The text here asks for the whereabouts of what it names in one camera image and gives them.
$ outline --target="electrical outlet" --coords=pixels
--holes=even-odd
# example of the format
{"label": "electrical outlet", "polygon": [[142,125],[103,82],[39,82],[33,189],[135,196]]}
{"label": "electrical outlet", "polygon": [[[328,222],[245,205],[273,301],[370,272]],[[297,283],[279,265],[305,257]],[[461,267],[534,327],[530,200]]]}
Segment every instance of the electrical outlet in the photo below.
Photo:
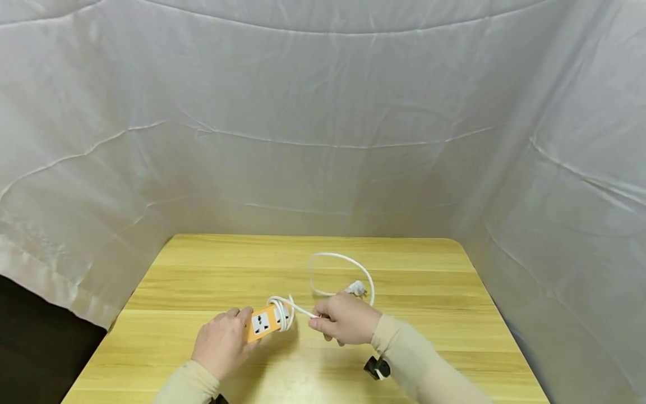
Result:
{"label": "electrical outlet", "polygon": [[275,313],[276,306],[265,307],[262,310],[253,312],[247,323],[247,342],[253,342],[263,338],[267,334],[280,329]]}
{"label": "electrical outlet", "polygon": [[[280,314],[278,312],[278,308],[274,306],[274,318],[276,319],[276,322],[280,324]],[[285,320],[289,321],[289,312],[285,314]]]}

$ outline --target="person's right hand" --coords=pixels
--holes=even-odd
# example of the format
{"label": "person's right hand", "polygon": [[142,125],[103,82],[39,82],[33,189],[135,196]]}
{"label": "person's right hand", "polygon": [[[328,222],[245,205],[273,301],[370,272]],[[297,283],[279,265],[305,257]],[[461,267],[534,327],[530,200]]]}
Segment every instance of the person's right hand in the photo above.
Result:
{"label": "person's right hand", "polygon": [[318,319],[309,326],[322,332],[326,341],[336,338],[339,345],[369,344],[382,314],[354,295],[339,292],[318,302],[313,314]]}

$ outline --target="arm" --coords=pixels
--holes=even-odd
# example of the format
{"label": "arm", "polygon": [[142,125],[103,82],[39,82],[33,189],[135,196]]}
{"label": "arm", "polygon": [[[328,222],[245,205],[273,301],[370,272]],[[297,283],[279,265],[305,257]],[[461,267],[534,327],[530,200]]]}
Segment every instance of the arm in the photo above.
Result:
{"label": "arm", "polygon": [[218,314],[198,332],[191,360],[161,388],[154,404],[208,404],[224,380],[244,362],[259,341],[244,341],[251,307]]}
{"label": "arm", "polygon": [[208,404],[218,395],[220,382],[196,361],[180,366],[161,388],[153,404]]}
{"label": "arm", "polygon": [[310,327],[339,345],[371,343],[390,365],[393,379],[421,404],[491,404],[475,385],[451,367],[433,345],[410,325],[382,315],[347,293],[314,308],[322,318]]}
{"label": "arm", "polygon": [[491,404],[491,400],[435,351],[410,325],[383,315],[371,340],[393,379],[422,404]]}

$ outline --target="hand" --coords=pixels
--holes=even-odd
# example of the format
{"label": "hand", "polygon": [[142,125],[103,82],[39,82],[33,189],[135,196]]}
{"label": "hand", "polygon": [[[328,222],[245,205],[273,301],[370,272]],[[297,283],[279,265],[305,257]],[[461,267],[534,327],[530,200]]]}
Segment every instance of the hand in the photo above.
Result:
{"label": "hand", "polygon": [[336,338],[339,345],[369,344],[382,314],[346,292],[318,302],[313,314],[320,316],[309,326],[322,332],[326,341]]}
{"label": "hand", "polygon": [[251,307],[242,311],[232,308],[204,324],[195,340],[191,359],[217,380],[224,380],[249,357],[260,342],[247,344],[244,340],[245,324],[252,312]]}

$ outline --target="person's left hand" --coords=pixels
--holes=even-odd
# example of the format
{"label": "person's left hand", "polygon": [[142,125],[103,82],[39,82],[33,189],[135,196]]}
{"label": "person's left hand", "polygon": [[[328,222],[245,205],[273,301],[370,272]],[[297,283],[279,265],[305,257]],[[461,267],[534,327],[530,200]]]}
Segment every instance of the person's left hand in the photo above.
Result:
{"label": "person's left hand", "polygon": [[224,380],[248,357],[260,341],[244,341],[245,324],[253,310],[251,307],[232,308],[220,313],[198,332],[191,359],[208,370],[217,380]]}

